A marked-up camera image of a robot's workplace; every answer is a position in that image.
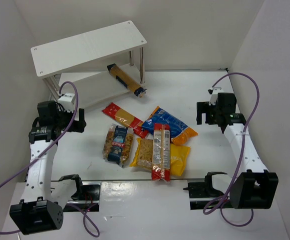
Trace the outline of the red spaghetti bag with label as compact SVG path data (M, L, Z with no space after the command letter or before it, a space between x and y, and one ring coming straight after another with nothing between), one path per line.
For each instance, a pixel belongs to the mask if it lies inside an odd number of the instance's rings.
M170 127L167 124L154 124L151 180L170 181Z

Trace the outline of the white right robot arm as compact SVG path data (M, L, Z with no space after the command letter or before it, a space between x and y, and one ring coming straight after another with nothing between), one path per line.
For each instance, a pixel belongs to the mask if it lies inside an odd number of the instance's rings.
M235 182L225 172L207 173L206 192L216 198L229 191L230 203L235 209L269 209L279 182L277 174L269 172L261 161L245 126L244 115L236 112L235 95L223 92L220 87L208 91L210 100L197 103L197 123L205 121L220 127L240 168Z

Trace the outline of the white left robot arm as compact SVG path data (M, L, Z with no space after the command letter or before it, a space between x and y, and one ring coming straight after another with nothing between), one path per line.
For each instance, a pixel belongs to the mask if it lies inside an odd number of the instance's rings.
M44 101L37 105L38 117L28 137L31 159L24 192L9 215L23 235L58 230L63 224L63 209L71 197L82 192L79 175L62 176L51 188L53 160L58 138L65 131L82 133L86 127L84 110L73 100Z

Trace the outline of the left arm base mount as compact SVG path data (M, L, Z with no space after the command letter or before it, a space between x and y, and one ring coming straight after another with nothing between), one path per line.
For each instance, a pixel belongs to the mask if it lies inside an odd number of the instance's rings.
M83 181L81 192L73 194L64 207L65 213L78 212L77 209L71 207L74 205L82 211L98 212L100 201L101 182Z

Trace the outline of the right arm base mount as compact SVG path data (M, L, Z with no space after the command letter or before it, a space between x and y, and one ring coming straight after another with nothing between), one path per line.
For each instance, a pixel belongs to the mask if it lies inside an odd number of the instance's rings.
M208 189L202 178L187 180L183 190L188 193L190 210L202 210L209 201L223 195L221 191Z

